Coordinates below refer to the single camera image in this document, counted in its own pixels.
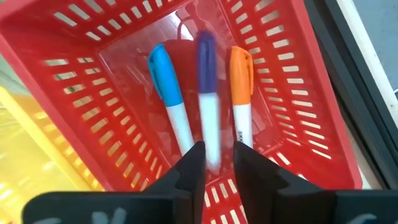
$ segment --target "red plastic basket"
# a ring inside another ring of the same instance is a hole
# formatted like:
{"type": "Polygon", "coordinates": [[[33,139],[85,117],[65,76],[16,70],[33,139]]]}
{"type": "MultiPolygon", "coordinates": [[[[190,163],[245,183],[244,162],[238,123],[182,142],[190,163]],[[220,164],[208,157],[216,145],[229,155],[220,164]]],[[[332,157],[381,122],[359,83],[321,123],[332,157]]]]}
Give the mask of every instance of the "red plastic basket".
{"type": "Polygon", "coordinates": [[[245,223],[231,165],[228,49],[254,58],[254,148],[328,189],[361,187],[346,127],[299,0],[18,0],[0,4],[0,51],[108,190],[142,190],[179,159],[146,60],[163,43],[195,140],[198,30],[215,33],[221,174],[208,175],[205,223],[245,223]]]}

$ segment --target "marker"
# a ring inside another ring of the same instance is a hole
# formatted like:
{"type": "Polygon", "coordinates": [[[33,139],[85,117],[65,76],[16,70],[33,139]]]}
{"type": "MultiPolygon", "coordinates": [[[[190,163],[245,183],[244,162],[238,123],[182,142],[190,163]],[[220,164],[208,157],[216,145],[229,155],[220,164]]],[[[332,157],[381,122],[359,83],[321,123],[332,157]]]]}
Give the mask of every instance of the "marker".
{"type": "Polygon", "coordinates": [[[217,95],[215,40],[210,32],[199,33],[197,47],[199,110],[206,144],[206,163],[207,168],[217,174],[221,165],[220,106],[217,95]]]}
{"type": "Polygon", "coordinates": [[[193,138],[172,61],[162,44],[150,53],[148,66],[155,89],[166,106],[181,155],[184,156],[193,146],[193,138]]]}
{"type": "Polygon", "coordinates": [[[232,46],[231,94],[236,138],[253,148],[251,127],[251,95],[253,94],[253,59],[246,50],[232,46]]]}

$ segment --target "basket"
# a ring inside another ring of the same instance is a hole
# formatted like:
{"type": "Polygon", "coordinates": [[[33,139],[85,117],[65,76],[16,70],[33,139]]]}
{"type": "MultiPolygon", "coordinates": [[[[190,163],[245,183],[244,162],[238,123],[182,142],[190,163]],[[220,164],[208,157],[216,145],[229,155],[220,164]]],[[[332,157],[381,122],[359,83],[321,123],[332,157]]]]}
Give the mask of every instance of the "basket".
{"type": "Polygon", "coordinates": [[[254,59],[254,148],[324,188],[361,188],[303,1],[5,1],[0,51],[106,190],[143,190],[180,158],[147,58],[165,46],[201,139],[193,40],[203,29],[217,42],[223,150],[203,221],[245,222],[231,164],[232,45],[254,59]]]}
{"type": "Polygon", "coordinates": [[[31,96],[0,86],[0,223],[22,223],[33,197],[54,190],[103,190],[31,96]]]}

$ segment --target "white marker barrel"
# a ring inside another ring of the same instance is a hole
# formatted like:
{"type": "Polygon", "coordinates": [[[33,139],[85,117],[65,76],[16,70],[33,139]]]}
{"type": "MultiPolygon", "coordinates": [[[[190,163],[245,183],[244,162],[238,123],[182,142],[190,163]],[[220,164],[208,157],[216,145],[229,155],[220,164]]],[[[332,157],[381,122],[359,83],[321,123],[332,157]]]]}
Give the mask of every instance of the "white marker barrel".
{"type": "Polygon", "coordinates": [[[172,123],[175,138],[177,139],[181,155],[184,156],[193,146],[193,137],[189,127],[187,112],[184,103],[166,107],[172,123]]]}
{"type": "Polygon", "coordinates": [[[245,145],[253,148],[251,104],[234,105],[234,120],[236,129],[236,139],[245,145]]]}
{"type": "Polygon", "coordinates": [[[200,93],[201,131],[206,145],[209,170],[218,173],[221,165],[220,105],[217,93],[200,93]]]}

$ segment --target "purple marker cap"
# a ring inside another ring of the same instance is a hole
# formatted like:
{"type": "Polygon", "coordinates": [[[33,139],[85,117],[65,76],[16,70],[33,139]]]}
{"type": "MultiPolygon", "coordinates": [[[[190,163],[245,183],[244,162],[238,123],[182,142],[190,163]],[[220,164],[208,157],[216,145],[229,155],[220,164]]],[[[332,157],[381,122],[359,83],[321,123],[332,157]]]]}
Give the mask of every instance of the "purple marker cap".
{"type": "Polygon", "coordinates": [[[199,31],[197,54],[199,93],[217,92],[215,40],[210,31],[199,31]]]}

